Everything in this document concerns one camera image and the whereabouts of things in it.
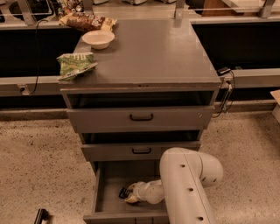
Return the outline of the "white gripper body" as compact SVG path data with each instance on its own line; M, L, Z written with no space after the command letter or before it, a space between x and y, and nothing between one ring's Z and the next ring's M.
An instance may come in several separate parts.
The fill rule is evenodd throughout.
M147 193L146 190L148 189L150 185L146 182L137 182L135 183L134 189L133 189L133 196L137 201L146 201L147 200Z

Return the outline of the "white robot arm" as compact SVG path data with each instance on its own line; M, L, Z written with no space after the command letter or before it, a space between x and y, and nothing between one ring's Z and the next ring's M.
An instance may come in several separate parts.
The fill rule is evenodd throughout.
M161 156L159 173L159 180L131 184L124 190L124 201L164 201L170 224L216 224L205 189L222 181L223 167L218 158L173 147Z

